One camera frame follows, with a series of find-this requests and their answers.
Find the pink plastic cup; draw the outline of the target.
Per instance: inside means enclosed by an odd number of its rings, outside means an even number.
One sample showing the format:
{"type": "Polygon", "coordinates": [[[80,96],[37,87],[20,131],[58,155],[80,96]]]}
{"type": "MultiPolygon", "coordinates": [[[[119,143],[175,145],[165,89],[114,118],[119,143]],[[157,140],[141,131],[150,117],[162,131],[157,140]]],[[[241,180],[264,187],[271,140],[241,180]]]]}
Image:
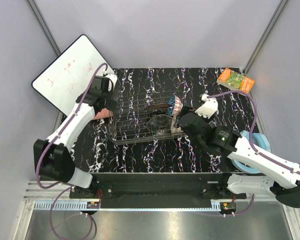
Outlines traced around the pink plastic cup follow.
{"type": "Polygon", "coordinates": [[[100,112],[98,112],[93,120],[105,119],[113,116],[113,112],[108,110],[107,108],[103,108],[100,112]]]}

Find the wire dish rack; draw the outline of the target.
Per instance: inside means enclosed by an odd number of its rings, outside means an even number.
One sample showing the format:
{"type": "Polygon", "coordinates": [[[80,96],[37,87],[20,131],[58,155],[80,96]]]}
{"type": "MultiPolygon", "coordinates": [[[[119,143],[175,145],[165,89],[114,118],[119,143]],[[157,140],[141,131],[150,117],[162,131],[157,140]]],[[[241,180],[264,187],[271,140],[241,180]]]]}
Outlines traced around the wire dish rack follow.
{"type": "Polygon", "coordinates": [[[168,115],[168,108],[155,110],[144,110],[144,108],[154,104],[168,104],[172,95],[180,99],[184,96],[182,91],[175,90],[119,97],[116,109],[110,118],[109,136],[112,142],[125,145],[184,137],[185,133],[153,135],[146,129],[146,123],[155,115],[168,115]]]}

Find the red floral plate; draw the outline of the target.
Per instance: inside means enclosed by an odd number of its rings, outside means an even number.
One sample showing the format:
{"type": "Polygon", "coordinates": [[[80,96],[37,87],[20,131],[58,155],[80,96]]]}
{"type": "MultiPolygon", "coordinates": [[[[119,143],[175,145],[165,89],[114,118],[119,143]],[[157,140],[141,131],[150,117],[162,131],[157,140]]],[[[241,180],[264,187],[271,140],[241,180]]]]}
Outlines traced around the red floral plate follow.
{"type": "Polygon", "coordinates": [[[170,108],[172,105],[168,103],[158,103],[158,104],[153,104],[149,105],[144,108],[145,111],[150,111],[150,110],[157,110],[157,109],[167,109],[170,108]]]}

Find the brown patterned ceramic bowl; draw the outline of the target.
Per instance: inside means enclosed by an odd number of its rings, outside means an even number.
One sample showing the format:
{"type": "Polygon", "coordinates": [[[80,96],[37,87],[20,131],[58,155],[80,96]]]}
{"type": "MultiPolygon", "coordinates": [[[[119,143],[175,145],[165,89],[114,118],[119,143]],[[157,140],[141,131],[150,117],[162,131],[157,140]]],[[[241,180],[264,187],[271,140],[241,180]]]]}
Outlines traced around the brown patterned ceramic bowl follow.
{"type": "Polygon", "coordinates": [[[171,125],[170,125],[170,132],[172,134],[182,134],[183,133],[183,130],[177,126],[176,124],[177,122],[177,119],[176,117],[174,116],[171,120],[171,125]]]}

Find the blue orange patterned bowl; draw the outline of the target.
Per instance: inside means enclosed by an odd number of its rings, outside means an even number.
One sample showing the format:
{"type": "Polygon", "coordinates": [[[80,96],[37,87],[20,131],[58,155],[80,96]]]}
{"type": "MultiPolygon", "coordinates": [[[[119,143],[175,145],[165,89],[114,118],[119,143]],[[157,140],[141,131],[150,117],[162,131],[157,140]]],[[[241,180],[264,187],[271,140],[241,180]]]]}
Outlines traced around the blue orange patterned bowl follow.
{"type": "Polygon", "coordinates": [[[177,116],[183,107],[181,99],[176,95],[170,97],[168,104],[170,106],[167,108],[167,114],[172,117],[177,116]]]}

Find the clear glass square plate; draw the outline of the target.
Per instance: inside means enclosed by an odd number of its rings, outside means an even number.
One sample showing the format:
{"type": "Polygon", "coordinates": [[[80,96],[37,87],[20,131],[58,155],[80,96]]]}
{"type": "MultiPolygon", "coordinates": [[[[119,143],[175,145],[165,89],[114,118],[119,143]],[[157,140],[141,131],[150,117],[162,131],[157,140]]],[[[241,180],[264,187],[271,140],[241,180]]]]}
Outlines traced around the clear glass square plate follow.
{"type": "Polygon", "coordinates": [[[146,129],[154,136],[163,136],[171,133],[173,118],[166,114],[153,116],[147,123],[146,129]]]}

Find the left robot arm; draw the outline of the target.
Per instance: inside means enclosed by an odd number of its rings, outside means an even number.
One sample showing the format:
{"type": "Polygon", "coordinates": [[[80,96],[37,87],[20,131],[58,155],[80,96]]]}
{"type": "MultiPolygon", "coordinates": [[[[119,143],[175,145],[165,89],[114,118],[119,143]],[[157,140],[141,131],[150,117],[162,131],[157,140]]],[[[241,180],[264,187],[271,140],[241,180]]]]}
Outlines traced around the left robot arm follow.
{"type": "Polygon", "coordinates": [[[93,176],[76,167],[71,157],[71,149],[85,126],[103,109],[113,109],[116,105],[114,90],[118,77],[113,73],[96,75],[87,89],[77,97],[75,105],[59,126],[47,139],[38,139],[33,145],[34,165],[38,185],[40,177],[49,178],[57,183],[80,187],[87,198],[98,193],[93,176]]]}

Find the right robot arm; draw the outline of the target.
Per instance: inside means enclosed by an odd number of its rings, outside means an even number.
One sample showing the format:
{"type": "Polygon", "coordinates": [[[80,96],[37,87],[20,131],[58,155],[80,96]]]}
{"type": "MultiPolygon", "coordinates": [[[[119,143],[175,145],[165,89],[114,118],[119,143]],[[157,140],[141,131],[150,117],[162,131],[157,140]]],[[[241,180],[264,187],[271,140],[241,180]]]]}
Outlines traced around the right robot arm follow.
{"type": "Polygon", "coordinates": [[[217,185],[218,195],[267,195],[292,208],[300,208],[300,163],[291,162],[253,144],[239,132],[225,126],[211,126],[206,117],[182,107],[178,126],[193,146],[211,155],[227,157],[257,169],[260,175],[229,174],[217,185]]]}

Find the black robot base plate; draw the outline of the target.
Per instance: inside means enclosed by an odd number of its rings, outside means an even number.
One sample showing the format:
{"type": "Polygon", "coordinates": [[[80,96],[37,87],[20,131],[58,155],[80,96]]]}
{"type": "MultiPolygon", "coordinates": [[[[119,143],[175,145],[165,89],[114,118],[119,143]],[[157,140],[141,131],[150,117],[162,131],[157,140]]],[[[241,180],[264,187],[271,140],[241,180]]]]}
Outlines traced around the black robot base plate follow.
{"type": "Polygon", "coordinates": [[[245,199],[227,189],[230,173],[94,173],[102,199],[123,195],[194,195],[203,199],[245,199]]]}

